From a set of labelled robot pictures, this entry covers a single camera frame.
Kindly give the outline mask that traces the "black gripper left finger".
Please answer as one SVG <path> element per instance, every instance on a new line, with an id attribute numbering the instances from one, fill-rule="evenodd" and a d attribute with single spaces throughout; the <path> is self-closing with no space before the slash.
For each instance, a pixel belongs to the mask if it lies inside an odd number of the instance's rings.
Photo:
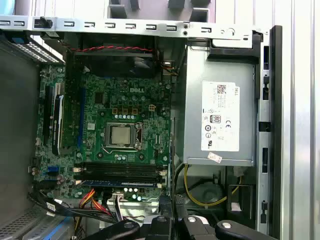
<path id="1" fill-rule="evenodd" d="M 85 240 L 172 240 L 173 220 L 156 216 L 140 226 L 133 220 L 122 220 L 84 238 Z"/>

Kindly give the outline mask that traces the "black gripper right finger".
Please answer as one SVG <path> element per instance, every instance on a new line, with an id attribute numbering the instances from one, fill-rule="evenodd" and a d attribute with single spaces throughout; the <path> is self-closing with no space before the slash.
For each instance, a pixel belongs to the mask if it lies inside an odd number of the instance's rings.
<path id="1" fill-rule="evenodd" d="M 202 216 L 188 216 L 179 222 L 181 240 L 273 240 L 274 237 L 232 220 L 221 220 L 215 227 Z"/>

